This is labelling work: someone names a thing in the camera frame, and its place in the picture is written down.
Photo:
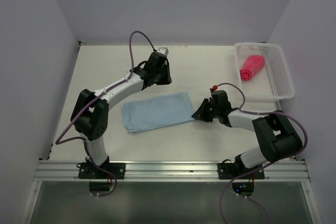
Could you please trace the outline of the light blue towel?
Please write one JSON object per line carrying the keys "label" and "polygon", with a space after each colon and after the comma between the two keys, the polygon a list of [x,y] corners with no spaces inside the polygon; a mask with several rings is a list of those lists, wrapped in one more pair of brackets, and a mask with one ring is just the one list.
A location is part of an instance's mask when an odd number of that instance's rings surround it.
{"label": "light blue towel", "polygon": [[187,92],[124,103],[122,124],[128,133],[193,122],[194,109]]}

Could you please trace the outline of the red towel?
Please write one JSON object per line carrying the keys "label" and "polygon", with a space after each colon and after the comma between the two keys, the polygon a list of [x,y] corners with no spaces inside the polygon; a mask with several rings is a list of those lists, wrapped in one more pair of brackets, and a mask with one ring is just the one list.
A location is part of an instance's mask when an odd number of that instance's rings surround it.
{"label": "red towel", "polygon": [[240,78],[244,81],[251,80],[265,66],[265,58],[262,55],[251,55],[244,62],[240,69]]}

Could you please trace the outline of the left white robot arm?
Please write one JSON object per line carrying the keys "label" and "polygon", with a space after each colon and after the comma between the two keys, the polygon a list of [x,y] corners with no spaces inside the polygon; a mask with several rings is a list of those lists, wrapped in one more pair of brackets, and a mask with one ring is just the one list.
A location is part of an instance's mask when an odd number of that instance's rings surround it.
{"label": "left white robot arm", "polygon": [[75,130],[84,138],[90,171],[97,178],[104,178],[109,172],[103,135],[108,127],[109,111],[119,102],[154,84],[172,83],[169,50],[160,48],[150,54],[147,61],[138,64],[132,76],[126,75],[119,81],[94,92],[84,89],[80,92],[71,115]]}

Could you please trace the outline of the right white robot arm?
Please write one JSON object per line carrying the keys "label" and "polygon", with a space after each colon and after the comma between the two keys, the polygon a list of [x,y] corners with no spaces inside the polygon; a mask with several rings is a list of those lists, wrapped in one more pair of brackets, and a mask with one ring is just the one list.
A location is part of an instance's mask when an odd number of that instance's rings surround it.
{"label": "right white robot arm", "polygon": [[258,146],[235,157],[234,172],[246,178],[253,168],[265,162],[276,162],[293,156],[303,147],[302,140],[289,119],[279,111],[257,114],[233,108],[224,90],[211,93],[204,99],[192,118],[219,123],[227,127],[241,128],[255,133]]}

